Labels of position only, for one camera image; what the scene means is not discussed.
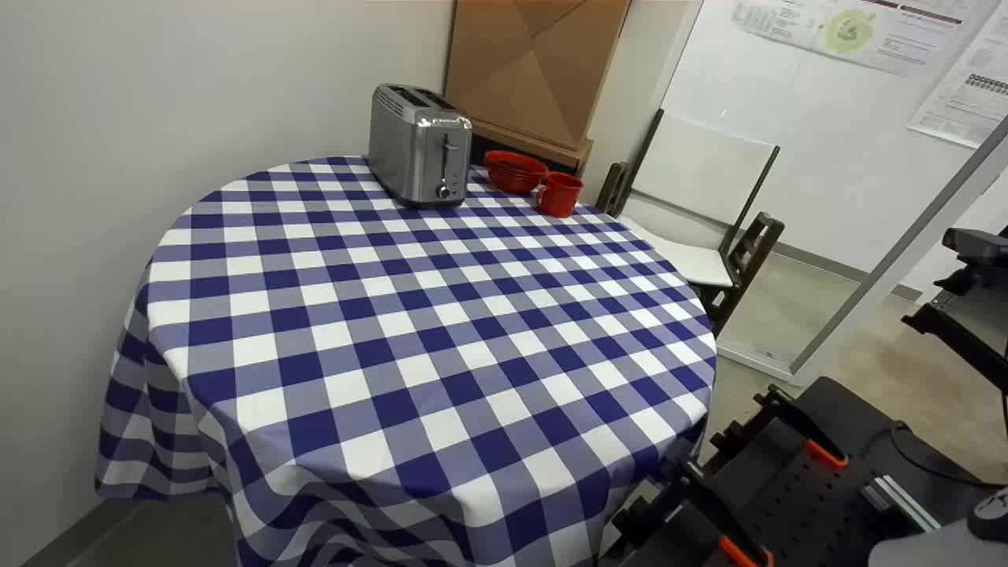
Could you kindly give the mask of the black orange robot base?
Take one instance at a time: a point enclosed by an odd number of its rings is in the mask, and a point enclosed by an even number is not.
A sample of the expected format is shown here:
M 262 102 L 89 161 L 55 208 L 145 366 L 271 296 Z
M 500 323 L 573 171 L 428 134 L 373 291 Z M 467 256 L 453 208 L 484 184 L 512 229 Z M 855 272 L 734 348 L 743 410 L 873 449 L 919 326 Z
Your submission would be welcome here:
M 1005 488 L 909 423 L 833 379 L 758 404 L 708 461 L 704 424 L 666 449 L 601 567 L 1008 567 Z

